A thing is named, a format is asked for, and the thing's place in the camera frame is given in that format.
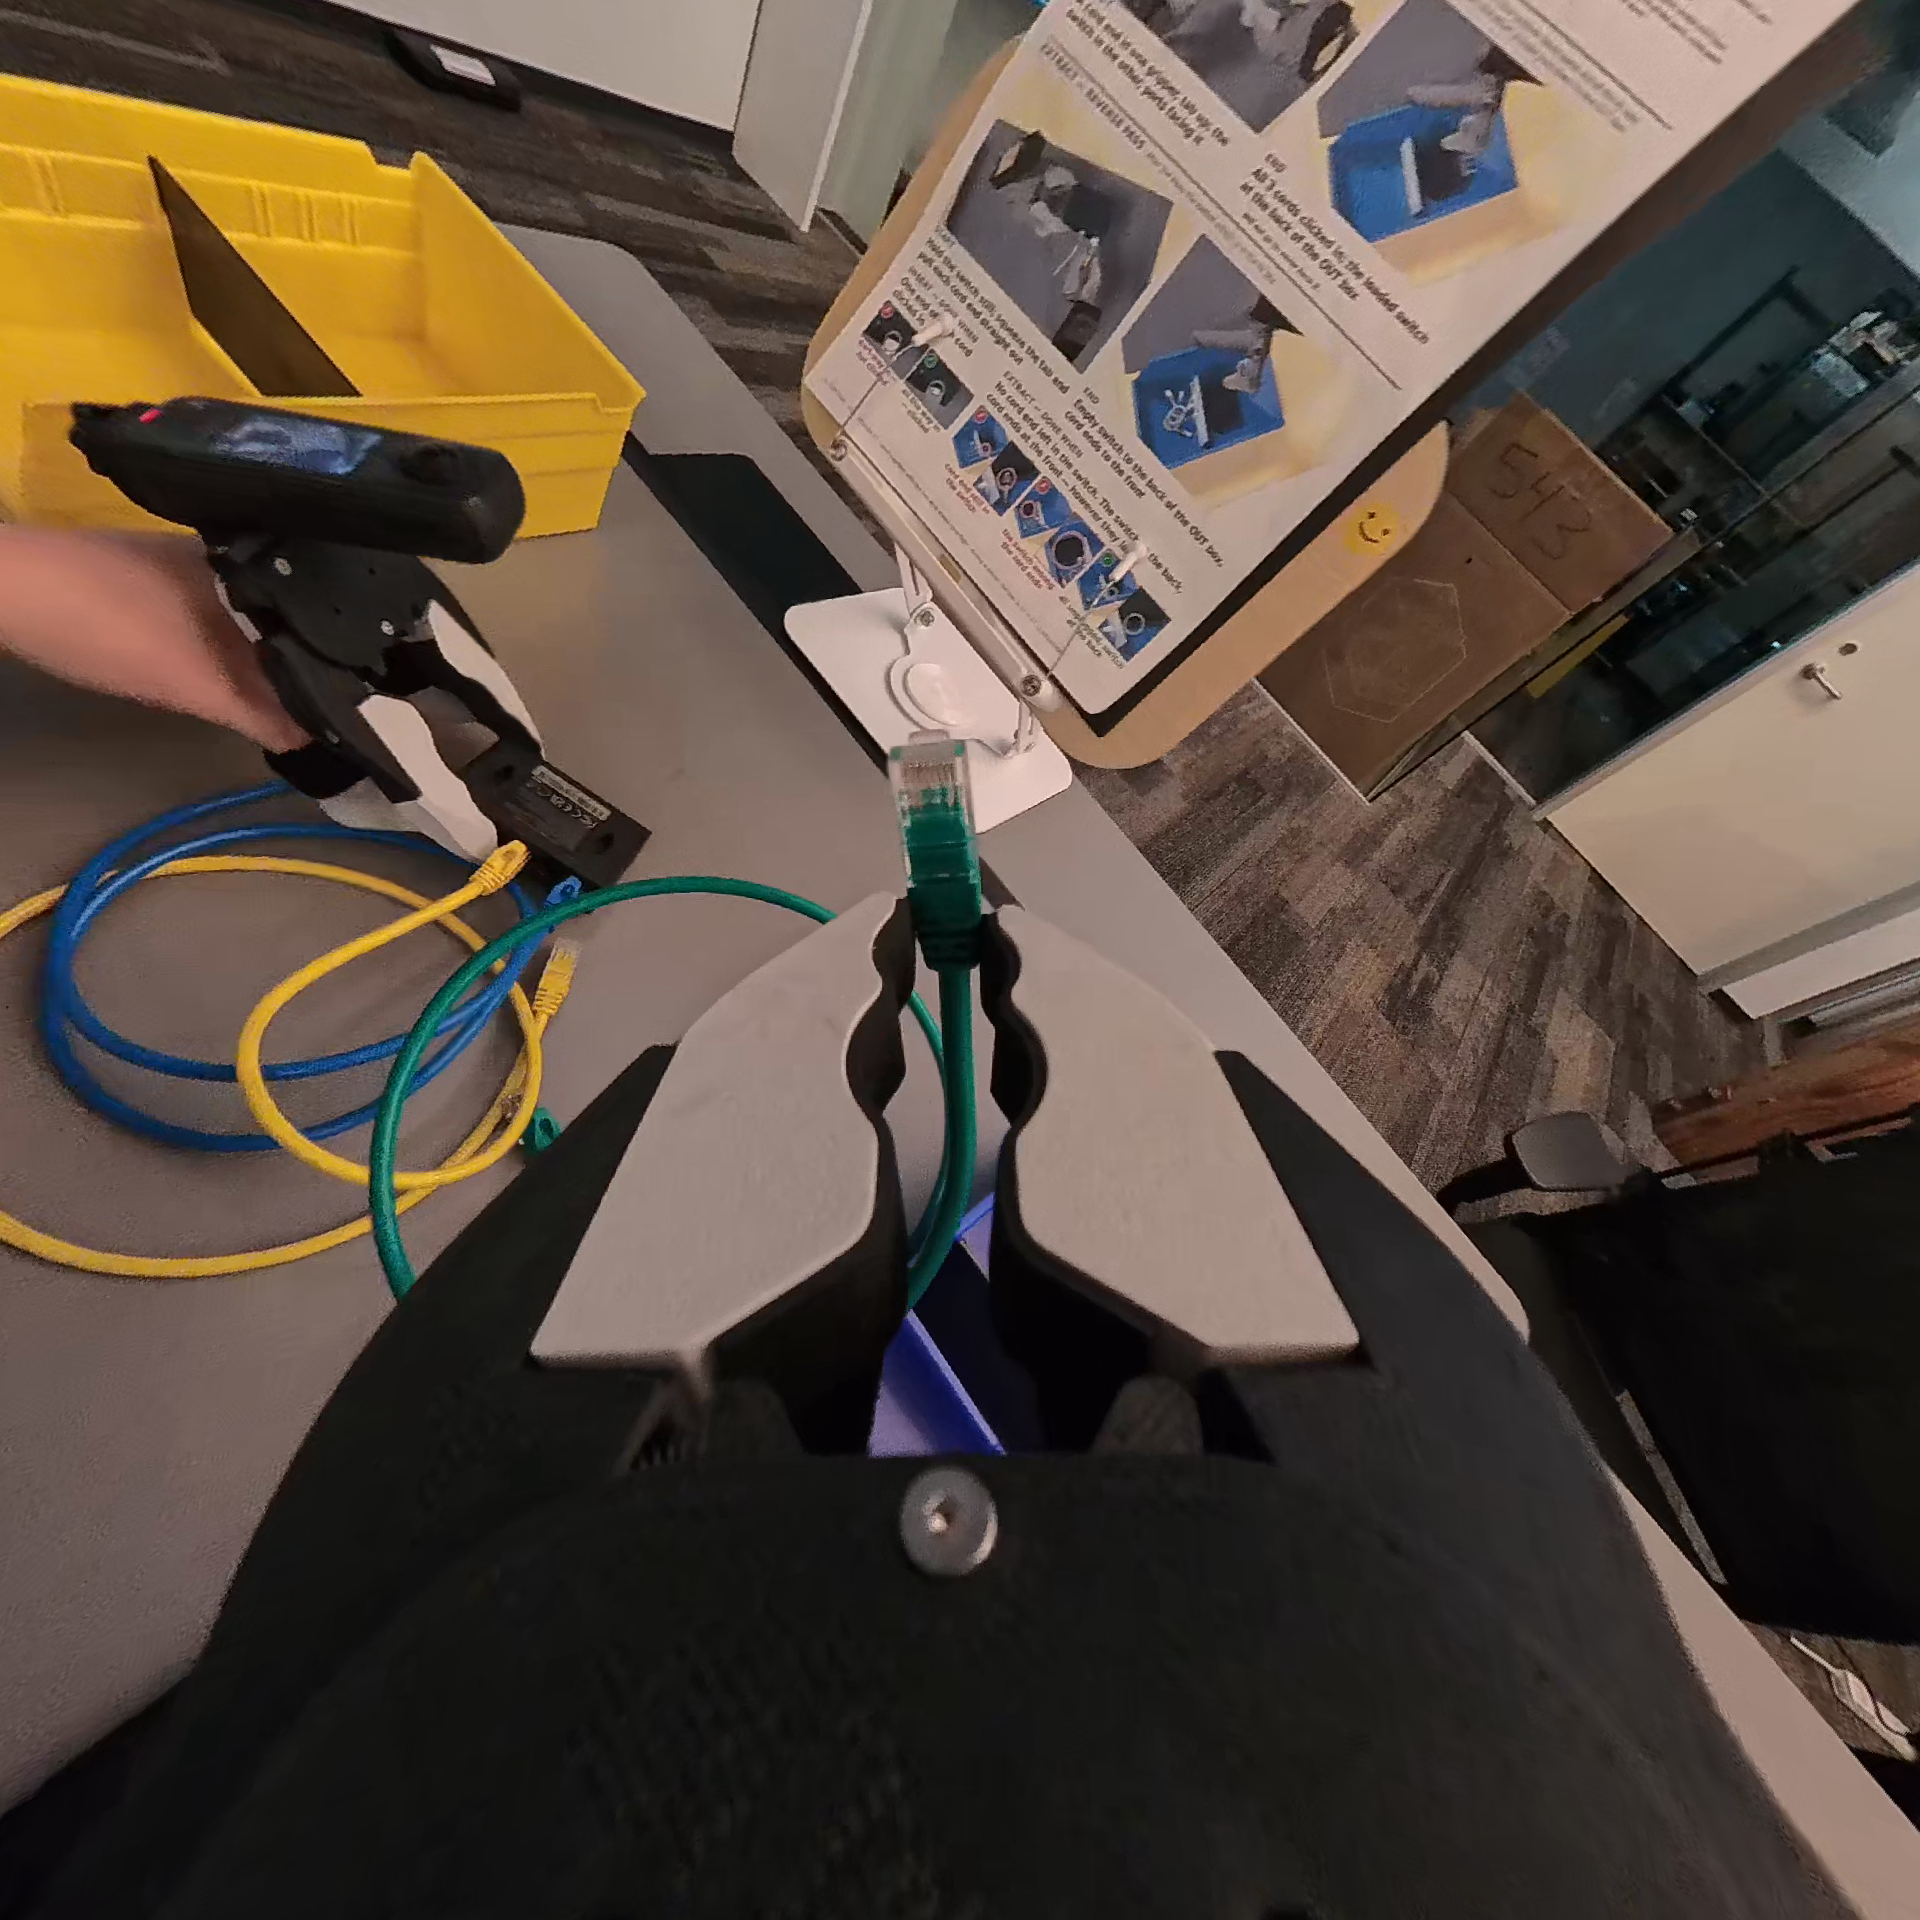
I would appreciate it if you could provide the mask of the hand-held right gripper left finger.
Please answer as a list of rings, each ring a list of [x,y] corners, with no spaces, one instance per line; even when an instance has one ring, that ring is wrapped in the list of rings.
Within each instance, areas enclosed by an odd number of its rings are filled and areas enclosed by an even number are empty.
[[[905,900],[868,897],[691,1026],[535,1333],[540,1365],[637,1369],[695,1402],[766,1385],[807,1450],[868,1450],[905,1318],[885,1112],[916,977]]]

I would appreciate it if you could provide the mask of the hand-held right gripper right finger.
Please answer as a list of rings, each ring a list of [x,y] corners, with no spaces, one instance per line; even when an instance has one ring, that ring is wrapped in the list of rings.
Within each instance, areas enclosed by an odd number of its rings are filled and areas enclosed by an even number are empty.
[[[1215,1044],[1159,987],[1032,909],[981,934],[1005,1120],[992,1323],[1039,1443],[1092,1450],[1137,1380],[1359,1355],[1308,1227]]]

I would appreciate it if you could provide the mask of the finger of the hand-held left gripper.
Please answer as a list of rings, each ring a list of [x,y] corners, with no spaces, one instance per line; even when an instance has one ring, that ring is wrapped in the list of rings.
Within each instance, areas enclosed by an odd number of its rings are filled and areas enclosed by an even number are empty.
[[[371,832],[413,832],[456,858],[491,858],[495,828],[473,803],[465,782],[444,761],[441,747],[417,708],[392,697],[368,697],[360,716],[413,782],[408,800],[388,800],[363,776],[340,795],[319,800],[339,825]]]
[[[452,701],[495,741],[509,741],[535,760],[544,755],[542,731],[511,676],[469,627],[464,609],[444,596],[423,603],[399,643],[399,697],[412,705],[421,697]]]

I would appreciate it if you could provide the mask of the black network switch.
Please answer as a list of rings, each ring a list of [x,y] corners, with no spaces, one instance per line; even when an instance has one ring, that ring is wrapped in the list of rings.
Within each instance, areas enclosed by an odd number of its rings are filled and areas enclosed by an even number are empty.
[[[624,883],[649,840],[630,813],[513,738],[469,760],[462,780],[497,840],[526,845],[520,884],[542,897],[565,880],[584,893]]]

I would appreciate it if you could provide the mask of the yellow plastic bin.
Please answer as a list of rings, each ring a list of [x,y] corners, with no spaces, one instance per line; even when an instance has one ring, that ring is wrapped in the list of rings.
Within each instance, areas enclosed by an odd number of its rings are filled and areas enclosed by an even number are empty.
[[[501,450],[524,539],[587,532],[643,386],[428,156],[5,75],[5,522],[171,534],[69,444],[71,404],[257,401],[191,315],[158,160],[355,395],[284,404]]]

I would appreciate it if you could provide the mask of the blue plastic bin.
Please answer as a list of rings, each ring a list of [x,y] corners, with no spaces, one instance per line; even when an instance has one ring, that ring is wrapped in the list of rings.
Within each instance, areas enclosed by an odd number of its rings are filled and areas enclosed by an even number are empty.
[[[934,1281],[907,1313],[879,1369],[868,1456],[996,1456],[992,1424],[1003,1389],[992,1328],[993,1200],[977,1200],[959,1224]]]

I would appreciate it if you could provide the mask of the person's left forearm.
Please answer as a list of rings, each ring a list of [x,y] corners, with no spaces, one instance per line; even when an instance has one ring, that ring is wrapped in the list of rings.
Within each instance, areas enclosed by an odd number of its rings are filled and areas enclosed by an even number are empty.
[[[110,534],[3,531],[3,653],[89,688],[129,682],[144,556]]]

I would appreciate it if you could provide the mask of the black floor device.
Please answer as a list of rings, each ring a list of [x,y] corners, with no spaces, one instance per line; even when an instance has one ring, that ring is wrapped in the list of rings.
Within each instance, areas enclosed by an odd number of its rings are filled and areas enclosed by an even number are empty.
[[[480,56],[392,22],[382,27],[382,40],[390,59],[416,85],[497,112],[520,109],[520,81],[497,58]]]

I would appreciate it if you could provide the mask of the wooden display board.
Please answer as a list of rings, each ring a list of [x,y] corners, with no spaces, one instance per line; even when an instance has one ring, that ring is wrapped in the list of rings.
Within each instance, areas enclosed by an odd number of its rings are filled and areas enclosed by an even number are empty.
[[[803,402],[910,617],[1068,756],[1168,752],[1404,560],[1452,435],[1271,115],[1125,5],[1051,5],[945,112]]]

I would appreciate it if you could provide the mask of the black office chair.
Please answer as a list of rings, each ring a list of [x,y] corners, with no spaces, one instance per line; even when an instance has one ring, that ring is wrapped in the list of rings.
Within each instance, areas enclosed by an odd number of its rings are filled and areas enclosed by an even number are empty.
[[[1733,1612],[1918,1634],[1916,1112],[1655,1170],[1587,1114],[1508,1137],[1449,1214],[1572,1196],[1469,1238],[1601,1460]]]

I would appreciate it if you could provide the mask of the brown cardboard sheet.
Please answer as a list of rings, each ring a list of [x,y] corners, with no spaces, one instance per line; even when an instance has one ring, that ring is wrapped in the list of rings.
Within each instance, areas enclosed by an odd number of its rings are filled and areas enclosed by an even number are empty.
[[[1452,449],[1444,489],[1407,547],[1259,683],[1373,800],[1668,537],[1587,442],[1517,394]]]

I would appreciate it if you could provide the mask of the white door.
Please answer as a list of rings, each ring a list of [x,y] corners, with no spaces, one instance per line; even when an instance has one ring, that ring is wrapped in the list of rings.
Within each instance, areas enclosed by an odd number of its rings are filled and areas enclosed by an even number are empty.
[[[1912,970],[1918,568],[1539,819],[1749,1018]]]

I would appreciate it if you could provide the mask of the instruction poster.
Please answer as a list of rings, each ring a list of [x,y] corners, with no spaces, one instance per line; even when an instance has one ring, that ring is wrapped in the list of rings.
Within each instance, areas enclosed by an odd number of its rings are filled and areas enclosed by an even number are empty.
[[[1101,731],[1862,5],[1046,5],[807,401],[939,619]]]

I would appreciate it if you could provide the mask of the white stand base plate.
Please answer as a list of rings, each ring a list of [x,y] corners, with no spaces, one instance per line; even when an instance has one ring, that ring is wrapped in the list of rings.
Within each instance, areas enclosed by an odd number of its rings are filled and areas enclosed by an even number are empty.
[[[1072,766],[1032,705],[936,606],[895,550],[897,586],[792,606],[784,632],[885,756],[939,733],[966,750],[981,832],[1062,795]]]

